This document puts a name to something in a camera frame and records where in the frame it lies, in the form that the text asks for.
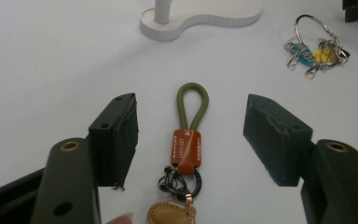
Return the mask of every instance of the key ring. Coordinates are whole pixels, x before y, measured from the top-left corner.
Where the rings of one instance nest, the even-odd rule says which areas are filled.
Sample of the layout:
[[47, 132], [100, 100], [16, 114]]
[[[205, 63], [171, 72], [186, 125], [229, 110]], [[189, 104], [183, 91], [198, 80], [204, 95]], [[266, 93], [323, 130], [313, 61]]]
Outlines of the key ring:
[[[186, 195], [188, 194], [187, 183], [181, 175], [177, 173], [177, 167], [171, 168], [166, 166], [164, 168], [165, 175], [158, 180], [158, 188], [163, 192], [170, 192], [175, 195], [176, 198], [182, 202], [186, 201]], [[196, 198], [199, 195], [202, 188], [202, 178], [197, 169], [194, 171], [194, 177], [196, 178], [196, 187], [191, 192], [192, 198]], [[182, 184], [181, 188], [177, 188], [178, 183]]]
[[[332, 37], [332, 39], [326, 40], [320, 38], [319, 41], [319, 48], [318, 52], [320, 55], [316, 55], [310, 51], [307, 45], [304, 44], [303, 40], [301, 39], [300, 33], [298, 31], [298, 22], [302, 18], [310, 18], [316, 21], [322, 28], [327, 32], [327, 34]], [[298, 43], [288, 43], [285, 46], [285, 49], [291, 52], [293, 57], [290, 59], [287, 66], [289, 68], [295, 67], [298, 62], [301, 62], [305, 65], [311, 67], [305, 75], [315, 75], [319, 69], [328, 69], [334, 68], [339, 64], [344, 64], [348, 61], [350, 54], [340, 46], [338, 38], [334, 35], [328, 28], [325, 26], [320, 20], [311, 16], [311, 15], [301, 15], [296, 19], [295, 23], [295, 32], [296, 38]]]

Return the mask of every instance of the white stand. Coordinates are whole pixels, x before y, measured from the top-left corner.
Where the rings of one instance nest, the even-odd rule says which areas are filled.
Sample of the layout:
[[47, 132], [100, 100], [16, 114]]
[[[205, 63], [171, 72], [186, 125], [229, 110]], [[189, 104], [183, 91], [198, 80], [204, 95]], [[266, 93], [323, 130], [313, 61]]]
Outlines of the white stand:
[[141, 17], [141, 32], [155, 40], [174, 40], [188, 27], [211, 24], [243, 27], [261, 15], [261, 0], [156, 0]]

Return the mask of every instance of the green braided cord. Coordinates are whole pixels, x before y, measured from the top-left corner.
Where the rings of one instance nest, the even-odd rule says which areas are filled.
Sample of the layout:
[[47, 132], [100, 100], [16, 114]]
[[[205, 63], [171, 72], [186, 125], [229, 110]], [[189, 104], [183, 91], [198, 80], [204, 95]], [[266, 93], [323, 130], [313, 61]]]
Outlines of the green braided cord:
[[208, 96], [208, 92], [200, 84], [194, 82], [187, 83], [179, 89], [176, 97], [176, 103], [178, 105], [178, 110], [179, 110], [179, 121], [180, 121], [181, 129], [187, 129], [187, 118], [186, 118], [186, 111], [185, 111], [185, 104], [184, 104], [184, 95], [185, 92], [188, 90], [197, 91], [202, 98], [201, 107], [190, 125], [190, 130], [197, 130], [201, 122], [201, 119], [205, 114], [206, 109], [208, 108], [209, 96]]

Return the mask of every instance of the yellow charm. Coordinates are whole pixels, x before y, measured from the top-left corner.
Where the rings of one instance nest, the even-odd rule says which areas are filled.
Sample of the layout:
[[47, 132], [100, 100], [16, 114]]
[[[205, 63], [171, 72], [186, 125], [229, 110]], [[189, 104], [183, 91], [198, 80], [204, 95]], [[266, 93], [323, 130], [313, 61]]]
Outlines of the yellow charm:
[[312, 53], [318, 63], [331, 63], [336, 60], [336, 53], [332, 49], [316, 49]]

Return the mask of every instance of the brown leather tab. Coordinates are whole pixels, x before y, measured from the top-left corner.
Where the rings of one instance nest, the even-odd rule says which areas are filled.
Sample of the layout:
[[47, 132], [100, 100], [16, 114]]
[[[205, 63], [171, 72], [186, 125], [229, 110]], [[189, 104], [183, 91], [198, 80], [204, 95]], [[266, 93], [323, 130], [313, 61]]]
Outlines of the brown leather tab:
[[201, 134], [195, 130], [173, 132], [171, 164], [178, 167], [179, 175], [193, 175], [201, 165]]
[[147, 212], [149, 224], [195, 224], [197, 211], [194, 206], [170, 200], [155, 203]]

